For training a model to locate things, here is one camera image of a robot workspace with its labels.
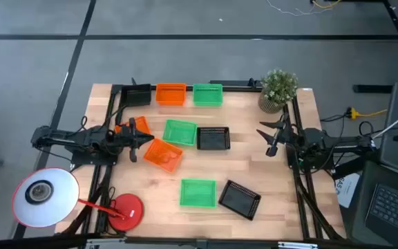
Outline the orange plastic mesh basket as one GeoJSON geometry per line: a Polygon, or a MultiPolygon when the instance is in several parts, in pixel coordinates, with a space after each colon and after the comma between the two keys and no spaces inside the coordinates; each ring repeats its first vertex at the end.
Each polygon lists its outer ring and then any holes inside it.
{"type": "Polygon", "coordinates": [[[158,83],[156,102],[160,105],[182,106],[186,98],[187,85],[184,83],[158,83]]]}
{"type": "Polygon", "coordinates": [[[174,173],[182,155],[183,150],[180,148],[155,138],[144,154],[144,159],[168,173],[174,173]]]}
{"type": "MultiPolygon", "coordinates": [[[[142,133],[147,133],[147,134],[151,133],[149,125],[148,125],[148,123],[146,121],[146,118],[144,116],[134,117],[134,120],[135,120],[135,127],[136,127],[136,129],[138,131],[140,131],[142,133]]],[[[115,133],[120,133],[123,126],[128,127],[129,126],[129,122],[125,122],[125,123],[121,123],[119,125],[116,125],[115,128],[114,128],[115,133]]]]}

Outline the black crossbar with silver brackets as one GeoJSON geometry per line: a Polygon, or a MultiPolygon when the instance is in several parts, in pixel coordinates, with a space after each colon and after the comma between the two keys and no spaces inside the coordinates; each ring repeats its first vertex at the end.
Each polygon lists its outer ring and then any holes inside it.
{"type": "Polygon", "coordinates": [[[99,233],[58,234],[51,237],[33,237],[0,240],[0,249],[71,249],[90,248],[105,243],[124,244],[162,244],[192,246],[197,249],[214,249],[220,246],[259,246],[270,249],[398,249],[398,246],[382,246],[351,241],[327,239],[296,240],[243,240],[243,239],[192,239],[156,237],[107,237],[99,233]]]}

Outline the white printed paper sheet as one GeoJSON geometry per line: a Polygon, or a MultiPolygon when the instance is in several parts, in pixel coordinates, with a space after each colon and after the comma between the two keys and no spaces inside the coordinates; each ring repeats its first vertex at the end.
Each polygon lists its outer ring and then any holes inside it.
{"type": "Polygon", "coordinates": [[[340,206],[349,208],[359,179],[360,175],[353,173],[335,180],[335,190],[340,206]]]}

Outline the small potted green plant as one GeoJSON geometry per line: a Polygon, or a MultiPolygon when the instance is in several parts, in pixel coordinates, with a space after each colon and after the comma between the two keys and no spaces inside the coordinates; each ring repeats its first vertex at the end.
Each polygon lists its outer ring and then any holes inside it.
{"type": "Polygon", "coordinates": [[[260,83],[262,91],[258,106],[265,113],[278,113],[296,97],[298,78],[294,73],[281,69],[273,70],[263,77],[260,83]]]}

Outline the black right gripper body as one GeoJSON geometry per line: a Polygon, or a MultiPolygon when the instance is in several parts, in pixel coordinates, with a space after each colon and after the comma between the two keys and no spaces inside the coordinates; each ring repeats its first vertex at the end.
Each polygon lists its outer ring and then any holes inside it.
{"type": "Polygon", "coordinates": [[[290,140],[290,117],[287,113],[281,115],[276,124],[276,142],[275,145],[281,143],[286,144],[290,140]]]}

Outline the green plastic mesh basket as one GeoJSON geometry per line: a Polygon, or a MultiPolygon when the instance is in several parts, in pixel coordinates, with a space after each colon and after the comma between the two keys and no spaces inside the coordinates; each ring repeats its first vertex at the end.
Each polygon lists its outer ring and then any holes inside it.
{"type": "Polygon", "coordinates": [[[199,107],[220,107],[223,102],[221,84],[194,84],[193,103],[199,107]]]}
{"type": "Polygon", "coordinates": [[[215,208],[217,203],[215,180],[183,178],[180,184],[180,206],[215,208]]]}
{"type": "Polygon", "coordinates": [[[195,145],[197,124],[184,120],[167,119],[162,139],[178,145],[195,145]]]}

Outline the black plastic mesh basket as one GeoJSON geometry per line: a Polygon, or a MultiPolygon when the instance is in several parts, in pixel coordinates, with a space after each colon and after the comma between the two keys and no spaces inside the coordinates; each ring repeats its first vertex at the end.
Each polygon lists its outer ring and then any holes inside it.
{"type": "Polygon", "coordinates": [[[127,107],[138,107],[150,105],[151,85],[138,84],[123,86],[121,88],[120,105],[127,107]]]}
{"type": "Polygon", "coordinates": [[[236,214],[254,220],[261,195],[257,194],[234,181],[228,180],[218,203],[236,214]]]}
{"type": "Polygon", "coordinates": [[[231,149],[228,127],[198,127],[197,149],[228,150],[231,149]]]}

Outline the black aluminium table frame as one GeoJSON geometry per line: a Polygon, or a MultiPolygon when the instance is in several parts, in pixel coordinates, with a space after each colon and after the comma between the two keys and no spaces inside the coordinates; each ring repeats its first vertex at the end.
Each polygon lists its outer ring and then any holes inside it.
{"type": "Polygon", "coordinates": [[[183,147],[181,161],[172,173],[146,161],[144,150],[132,163],[123,153],[111,167],[81,166],[74,171],[80,196],[87,198],[103,176],[110,178],[116,194],[132,193],[144,204],[144,217],[128,237],[249,239],[301,239],[303,228],[315,233],[310,209],[296,194],[292,170],[284,146],[275,157],[266,155],[267,144],[260,135],[263,123],[278,119],[258,108],[259,90],[227,86],[220,107],[197,107],[191,93],[181,106],[157,102],[124,110],[124,117],[144,116],[151,133],[161,138],[168,119],[195,122],[201,127],[228,127],[231,147],[224,151],[203,151],[183,147]],[[183,207],[180,187],[184,178],[211,179],[218,192],[234,181],[261,196],[253,220],[217,205],[214,208],[183,207]]]}

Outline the thin white rod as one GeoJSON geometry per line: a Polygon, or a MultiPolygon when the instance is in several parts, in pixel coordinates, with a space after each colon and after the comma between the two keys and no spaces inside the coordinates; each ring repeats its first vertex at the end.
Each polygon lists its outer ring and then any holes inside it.
{"type": "Polygon", "coordinates": [[[389,131],[390,129],[392,129],[397,124],[398,124],[398,120],[394,121],[392,124],[390,124],[388,127],[386,127],[383,131],[380,131],[377,135],[374,135],[372,137],[372,139],[374,140],[374,139],[382,136],[385,132],[389,131]]]}

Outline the black floor bar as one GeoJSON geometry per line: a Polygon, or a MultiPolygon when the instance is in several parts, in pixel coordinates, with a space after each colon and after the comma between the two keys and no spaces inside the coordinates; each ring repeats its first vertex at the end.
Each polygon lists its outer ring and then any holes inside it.
{"type": "Polygon", "coordinates": [[[392,85],[364,85],[355,84],[352,86],[355,93],[391,93],[392,85]]]}

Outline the red desk lamp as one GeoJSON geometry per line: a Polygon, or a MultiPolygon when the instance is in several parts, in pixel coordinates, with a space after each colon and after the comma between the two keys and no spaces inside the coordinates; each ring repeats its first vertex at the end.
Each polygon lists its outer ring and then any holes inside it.
{"type": "Polygon", "coordinates": [[[31,228],[45,228],[63,221],[78,203],[85,205],[79,216],[64,230],[71,234],[78,231],[93,208],[107,214],[111,226],[121,232],[138,226],[144,216],[144,205],[134,194],[121,194],[113,204],[104,207],[96,204],[98,196],[107,190],[100,185],[92,199],[79,197],[79,183],[75,176],[61,168],[40,169],[24,178],[17,186],[11,200],[15,219],[31,228]]]}

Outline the black laptop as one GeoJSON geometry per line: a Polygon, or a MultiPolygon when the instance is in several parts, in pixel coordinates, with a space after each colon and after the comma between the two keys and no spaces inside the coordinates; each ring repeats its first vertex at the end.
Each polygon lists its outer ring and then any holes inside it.
{"type": "Polygon", "coordinates": [[[351,237],[398,247],[398,173],[371,161],[365,163],[351,237]]]}

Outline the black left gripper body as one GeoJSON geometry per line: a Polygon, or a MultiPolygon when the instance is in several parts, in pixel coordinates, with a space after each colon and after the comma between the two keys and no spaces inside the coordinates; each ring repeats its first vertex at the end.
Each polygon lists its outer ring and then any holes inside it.
{"type": "Polygon", "coordinates": [[[131,149],[140,147],[135,118],[129,119],[129,125],[120,124],[115,126],[115,147],[129,147],[131,149]]]}

